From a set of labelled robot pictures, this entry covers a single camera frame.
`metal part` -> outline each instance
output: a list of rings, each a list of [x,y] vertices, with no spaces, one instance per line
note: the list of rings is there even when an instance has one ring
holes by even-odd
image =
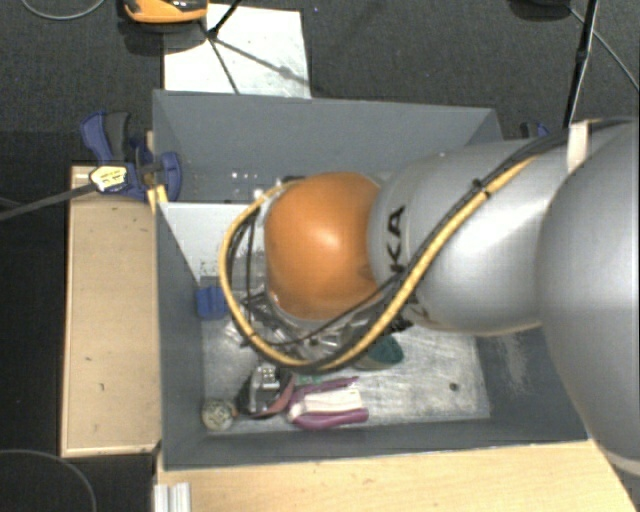
[[[591,136],[596,153],[620,130]],[[407,264],[446,211],[527,141],[468,146],[416,162],[382,188],[369,224],[378,282]],[[541,155],[493,194],[451,237],[403,316],[439,330],[500,335],[539,325],[534,273],[542,219],[567,178],[566,150]]]
[[[618,135],[558,191],[535,275],[549,352],[576,410],[608,452],[640,464],[638,122]]]
[[[271,363],[262,362],[251,374],[246,409],[250,414],[260,414],[269,408],[280,393],[279,370]]]
[[[229,429],[233,418],[237,415],[236,408],[228,400],[205,400],[202,405],[202,422],[214,432]]]

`wooden board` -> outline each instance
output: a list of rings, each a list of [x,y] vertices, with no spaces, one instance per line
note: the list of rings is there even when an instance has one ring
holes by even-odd
[[[589,441],[406,457],[165,473],[193,512],[632,512]]]
[[[88,170],[73,169],[73,186]],[[97,193],[71,203],[63,457],[149,452],[160,439],[154,242],[148,205]]]

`purple handle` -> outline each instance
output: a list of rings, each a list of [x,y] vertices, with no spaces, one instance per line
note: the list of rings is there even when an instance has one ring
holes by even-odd
[[[293,420],[293,424],[305,430],[323,430],[326,428],[347,425],[349,423],[364,423],[369,419],[368,409],[355,409],[331,414],[303,414]]]

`wire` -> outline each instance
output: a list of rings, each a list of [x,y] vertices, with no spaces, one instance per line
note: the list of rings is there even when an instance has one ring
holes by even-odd
[[[247,243],[247,256],[245,259],[245,276],[244,284],[247,293],[247,311],[249,312],[249,321],[251,322],[251,256],[253,255],[253,239],[256,232],[256,219],[258,218],[260,210],[256,212],[249,222],[249,242]]]
[[[28,4],[27,0],[20,0],[20,2],[22,3],[22,5],[24,5],[24,7],[29,12],[31,12],[32,14],[35,14],[39,18],[43,18],[43,19],[49,20],[49,21],[73,21],[73,20],[77,20],[79,18],[83,18],[85,16],[88,16],[93,11],[98,9],[105,2],[105,0],[98,0],[94,5],[92,5],[88,9],[86,9],[86,10],[84,10],[82,12],[78,12],[76,14],[69,14],[69,15],[66,15],[66,16],[56,16],[54,14],[47,14],[46,12],[38,11],[36,8],[34,8],[34,7],[32,7],[31,5]]]
[[[54,204],[62,203],[64,201],[70,201],[71,199],[74,199],[76,197],[80,197],[95,191],[96,191],[96,186],[93,183],[88,183],[86,185],[82,185],[81,187],[76,187],[71,190],[67,190],[66,192],[62,192],[60,194],[55,194],[53,196],[45,197],[44,199],[34,201],[33,203],[21,204],[19,206],[11,208],[10,210],[5,210],[3,212],[0,212],[0,222],[4,222],[5,220],[12,219],[13,217],[18,217],[19,215],[24,215],[25,213],[34,212],[36,210],[39,210],[40,208],[53,206]]]
[[[242,0],[234,0],[234,2],[231,4],[229,9],[227,9],[227,12],[225,12],[222,18],[220,18],[220,21],[216,24],[216,26],[208,31],[209,36],[214,38],[218,37],[218,33],[220,32],[220,29],[227,21],[229,21],[229,18],[231,18],[233,13],[236,11],[238,6],[240,5],[240,2],[242,2]]]
[[[233,79],[233,76],[231,75],[231,71],[229,71],[227,64],[224,62],[224,59],[222,58],[222,55],[220,55],[220,50],[218,50],[218,47],[216,46],[217,39],[215,40],[214,39],[215,38],[213,37],[207,36],[207,41],[209,41],[209,44],[211,44],[211,48],[213,48],[213,52],[216,54],[216,57],[218,58],[218,62],[220,62],[222,71],[224,71],[224,74],[226,75],[227,80],[229,80],[229,85],[231,85],[231,88],[233,89],[233,92],[235,94],[240,94],[240,89],[238,89],[238,86],[235,80]]]
[[[571,89],[569,89],[569,98],[567,100],[567,109],[564,114],[563,127],[568,128],[573,122],[578,105],[578,98],[582,90],[582,84],[587,72],[587,64],[591,57],[591,45],[593,43],[593,32],[598,13],[598,0],[589,0],[587,4],[587,12],[585,14],[585,23],[580,36],[580,44],[576,50],[576,65],[573,70],[573,79],[571,81]]]
[[[91,483],[89,482],[89,479],[76,466],[74,466],[70,462],[68,462],[68,461],[66,461],[66,460],[64,460],[64,459],[62,459],[60,457],[57,457],[55,455],[51,455],[50,453],[39,452],[39,451],[36,451],[36,450],[26,450],[26,449],[0,450],[0,457],[3,456],[3,455],[14,455],[14,454],[15,455],[34,455],[36,457],[42,457],[42,458],[49,459],[49,460],[52,460],[54,462],[57,462],[57,463],[61,464],[63,467],[68,468],[73,474],[75,474],[80,479],[80,481],[84,485],[85,489],[89,493],[89,499],[91,501],[91,510],[93,512],[98,512],[98,500],[96,499],[96,493],[93,490],[93,487],[91,486]]]
[[[271,344],[262,339],[247,322],[243,316],[235,298],[231,293],[231,288],[227,280],[227,250],[230,246],[230,240],[233,238],[236,230],[254,211],[256,211],[268,198],[275,196],[282,192],[287,184],[280,185],[268,190],[262,197],[256,200],[250,205],[230,226],[229,230],[225,234],[223,243],[220,248],[220,256],[218,258],[220,268],[220,284],[225,294],[225,298],[229,304],[229,309],[235,318],[236,322],[248,338],[249,342],[261,353],[264,357],[268,357],[275,360],[278,364],[291,366],[297,369],[315,370],[318,373],[326,373],[334,371],[341,365],[348,364],[349,361],[358,357],[364,350],[366,350],[385,330],[400,310],[404,307],[407,299],[413,293],[418,286],[420,280],[424,276],[431,262],[435,259],[440,252],[444,244],[453,236],[453,234],[460,228],[462,223],[469,218],[484,202],[486,202],[491,194],[501,189],[507,183],[511,181],[522,169],[524,169],[535,158],[529,157],[526,160],[519,162],[518,164],[510,167],[507,170],[500,169],[500,173],[497,177],[493,178],[489,183],[483,185],[482,189],[475,192],[469,199],[464,199],[464,204],[459,208],[454,215],[437,231],[433,236],[433,241],[428,244],[426,250],[420,255],[415,266],[402,283],[401,288],[393,296],[393,299],[387,303],[387,306],[383,313],[379,316],[376,322],[370,327],[367,333],[353,346],[346,347],[342,353],[336,357],[332,355],[329,358],[320,361],[309,361],[307,359],[298,359],[289,355],[283,354],[278,350],[275,350]]]
[[[584,18],[582,16],[580,16],[572,7],[569,7],[569,12],[573,15],[574,18],[576,18],[580,23],[582,23],[584,25],[584,23],[585,23]],[[609,55],[611,55],[613,60],[616,61],[618,66],[620,66],[620,69],[626,75],[626,77],[629,79],[629,81],[631,82],[633,87],[636,89],[636,91],[638,91],[638,93],[640,93],[640,86],[638,85],[638,82],[636,81],[636,79],[631,74],[631,71],[629,70],[629,68],[624,65],[624,62],[622,62],[622,59],[618,56],[618,54],[613,50],[613,48],[611,48],[609,43],[607,43],[604,40],[604,38],[600,35],[600,33],[597,30],[594,29],[593,35],[600,42],[600,44],[607,51],[607,53],[609,53]]]
[[[592,123],[592,131],[604,129],[610,126],[628,122],[626,119],[612,119]],[[243,334],[253,345],[254,349],[263,357],[270,361],[290,366],[296,371],[305,373],[328,373],[336,371],[358,358],[371,344],[373,344],[384,332],[388,325],[398,315],[410,298],[414,290],[427,272],[429,266],[436,258],[446,242],[456,233],[463,223],[473,215],[489,198],[497,191],[511,182],[523,169],[537,159],[542,153],[549,151],[561,144],[566,143],[568,131],[564,130],[555,136],[547,136],[535,139],[531,143],[520,148],[510,157],[505,159],[496,169],[482,180],[474,180],[473,186],[442,218],[438,225],[430,232],[422,242],[416,253],[409,261],[406,269],[402,273],[401,283],[397,289],[390,291],[381,302],[386,307],[375,322],[368,328],[366,334],[355,343],[341,347],[336,353],[319,361],[309,361],[298,359],[283,354],[276,350],[269,342],[262,339],[246,321],[242,315],[227,280],[227,250],[230,241],[234,238],[236,231],[242,227],[243,223],[269,198],[274,197],[287,188],[290,184],[280,185],[268,190],[261,198],[250,205],[229,227],[220,248],[219,274],[225,298],[229,304],[229,309],[241,328]]]
[[[388,288],[390,285],[392,285],[398,279],[400,279],[400,274],[393,274],[389,279],[387,279],[384,283],[382,283],[382,285],[380,285],[374,292],[370,293],[367,297],[362,299],[360,302],[354,304],[349,309],[347,309],[347,310],[343,311],[342,313],[340,313],[339,315],[333,317],[331,320],[328,320],[326,323],[322,324],[320,327],[314,329],[309,334],[307,334],[307,335],[305,335],[305,336],[303,336],[301,338],[295,338],[295,339],[292,339],[290,341],[277,342],[277,343],[270,343],[269,341],[267,341],[267,343],[270,343],[272,346],[276,346],[276,347],[286,347],[286,346],[291,346],[291,345],[299,345],[300,343],[303,343],[303,342],[305,342],[307,340],[311,340],[312,338],[314,338],[318,334],[321,334],[322,332],[326,331],[327,329],[329,329],[333,325],[337,324],[340,320],[343,320],[344,318],[348,317],[349,315],[355,313],[357,310],[359,310],[363,306],[367,305],[369,302],[371,302],[374,298],[376,298],[378,295],[380,295],[380,293],[382,293],[386,288]]]
[[[22,203],[0,196],[0,206],[3,208],[17,208],[18,206],[22,206]]]

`gray box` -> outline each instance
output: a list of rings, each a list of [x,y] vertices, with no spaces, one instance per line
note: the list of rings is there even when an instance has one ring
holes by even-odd
[[[203,333],[208,329],[196,314],[194,294],[200,279],[215,266],[199,273],[199,268],[207,267],[202,261],[207,256],[194,254],[194,244],[185,240],[221,228],[207,225],[209,210],[222,202],[246,202],[254,188],[268,187],[286,175],[336,169],[394,171],[429,153],[500,140],[493,111],[157,91],[154,137],[157,153],[176,151],[181,158],[185,179],[180,201],[200,203],[185,208],[195,215],[186,226],[168,221],[170,215],[157,215],[166,468],[369,457],[586,437],[539,330],[472,340],[477,375],[471,372],[476,376],[468,382],[475,383],[480,405],[466,415],[450,408],[430,417],[434,409],[425,408],[421,417],[399,414],[395,421],[387,418],[323,432],[246,420],[250,428],[221,434],[209,433],[200,419],[211,376],[204,363]],[[245,179],[244,174],[252,176],[249,171],[259,178]],[[211,258],[215,257],[212,244]],[[424,357],[425,380],[434,372],[445,375],[433,358],[419,357]],[[446,371],[455,373],[455,368]],[[420,379],[419,372],[411,375]],[[452,388],[438,392],[453,399],[459,389]]]

